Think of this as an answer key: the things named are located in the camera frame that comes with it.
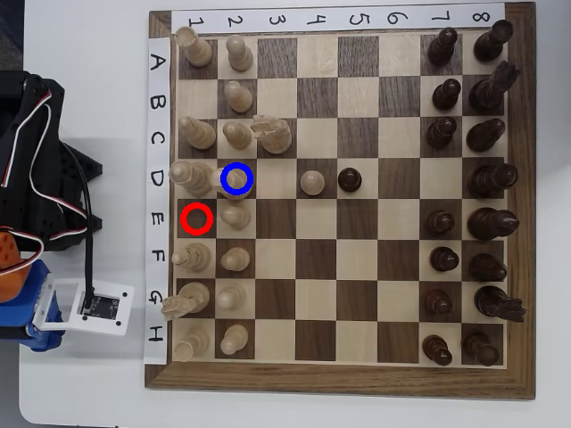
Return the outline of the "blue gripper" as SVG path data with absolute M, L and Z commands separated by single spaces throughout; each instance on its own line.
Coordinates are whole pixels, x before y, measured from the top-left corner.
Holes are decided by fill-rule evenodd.
M 38 330 L 32 319 L 43 282 L 50 273 L 42 260 L 31 265 L 20 294 L 1 304 L 1 339 L 18 342 L 35 352 L 55 349 L 62 343 L 62 331 Z

